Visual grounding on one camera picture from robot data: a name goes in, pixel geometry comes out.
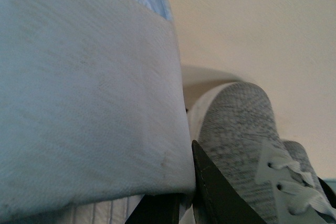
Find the gray knit sneaker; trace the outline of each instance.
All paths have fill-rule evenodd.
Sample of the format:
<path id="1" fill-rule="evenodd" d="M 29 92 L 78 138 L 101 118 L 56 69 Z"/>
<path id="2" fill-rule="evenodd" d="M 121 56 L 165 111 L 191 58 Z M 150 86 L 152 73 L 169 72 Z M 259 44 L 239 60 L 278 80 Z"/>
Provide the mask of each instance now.
<path id="1" fill-rule="evenodd" d="M 266 223 L 326 223 L 316 210 L 336 216 L 313 189 L 311 174 L 300 170 L 279 139 L 260 87 L 236 82 L 210 90 L 188 112 L 188 120 L 192 140 Z"/>
<path id="2" fill-rule="evenodd" d="M 314 171 L 312 165 L 310 164 L 308 154 L 304 147 L 295 141 L 288 141 L 288 140 L 282 140 L 287 151 L 289 152 L 290 156 L 297 162 L 300 163 L 301 170 L 303 172 L 309 172 L 312 176 L 312 179 L 314 181 L 315 189 L 320 193 L 320 195 L 324 198 L 325 201 L 328 201 L 326 194 L 323 191 L 323 188 L 319 182 L 319 178 Z M 334 219 L 329 217 L 328 215 L 321 215 L 323 218 L 329 222 L 329 223 L 336 223 Z"/>

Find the shoelace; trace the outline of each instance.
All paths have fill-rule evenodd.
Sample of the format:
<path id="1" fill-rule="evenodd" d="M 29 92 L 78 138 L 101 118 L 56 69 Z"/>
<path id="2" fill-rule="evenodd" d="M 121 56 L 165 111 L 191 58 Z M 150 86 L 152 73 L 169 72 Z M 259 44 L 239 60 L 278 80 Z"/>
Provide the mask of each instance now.
<path id="1" fill-rule="evenodd" d="M 300 174 L 302 180 L 311 186 L 303 186 L 287 180 L 279 181 L 278 189 L 284 193 L 293 195 L 293 199 L 288 205 L 288 210 L 291 214 L 302 214 L 307 211 L 309 206 L 311 206 L 317 212 L 329 215 L 336 220 L 336 209 L 332 208 L 330 203 L 315 189 L 311 173 L 301 171 L 299 162 L 287 155 L 280 155 L 275 156 L 270 160 L 270 167 L 273 169 L 287 167 L 293 172 Z"/>

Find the white wall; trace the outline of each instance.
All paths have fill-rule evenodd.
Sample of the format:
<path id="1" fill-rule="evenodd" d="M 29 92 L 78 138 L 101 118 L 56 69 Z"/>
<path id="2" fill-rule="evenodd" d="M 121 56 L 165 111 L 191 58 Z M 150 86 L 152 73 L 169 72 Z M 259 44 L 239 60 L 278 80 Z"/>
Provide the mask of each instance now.
<path id="1" fill-rule="evenodd" d="M 197 68 L 194 82 L 260 85 L 280 136 L 305 146 L 320 177 L 336 177 L 336 0 L 169 1 L 185 85 Z"/>

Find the sneaker upper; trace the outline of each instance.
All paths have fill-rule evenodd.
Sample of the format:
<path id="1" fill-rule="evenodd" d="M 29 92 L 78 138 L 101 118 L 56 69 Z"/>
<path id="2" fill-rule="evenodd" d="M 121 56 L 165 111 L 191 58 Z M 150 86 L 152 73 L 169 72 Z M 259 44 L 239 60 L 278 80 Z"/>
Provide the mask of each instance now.
<path id="1" fill-rule="evenodd" d="M 322 189 L 322 186 L 319 182 L 319 178 L 309 161 L 308 154 L 304 149 L 304 147 L 300 143 L 295 141 L 283 140 L 283 143 L 287 151 L 289 152 L 290 156 L 300 163 L 301 170 L 303 172 L 309 172 L 311 174 L 312 179 L 314 181 L 315 189 L 320 193 L 320 195 L 325 199 L 325 201 L 328 201 L 328 198 Z M 336 221 L 329 216 L 323 215 L 323 218 L 328 223 L 336 223 Z"/>
<path id="2" fill-rule="evenodd" d="M 290 155 L 260 87 L 244 82 L 217 87 L 196 102 L 188 120 L 191 136 L 266 223 L 325 223 L 313 209 L 299 216 L 288 211 L 292 196 L 282 192 L 277 181 L 295 180 L 289 169 L 275 169 L 271 161 L 275 156 L 278 164 Z"/>

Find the knit mesh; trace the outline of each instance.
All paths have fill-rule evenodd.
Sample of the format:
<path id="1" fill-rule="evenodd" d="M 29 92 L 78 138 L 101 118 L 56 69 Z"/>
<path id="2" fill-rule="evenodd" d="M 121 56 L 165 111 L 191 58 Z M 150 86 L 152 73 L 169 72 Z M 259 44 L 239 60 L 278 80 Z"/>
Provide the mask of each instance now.
<path id="1" fill-rule="evenodd" d="M 265 92 L 254 84 L 236 83 L 209 106 L 198 142 L 241 198 L 264 221 L 276 224 L 271 184 L 254 181 L 264 140 L 285 150 Z"/>

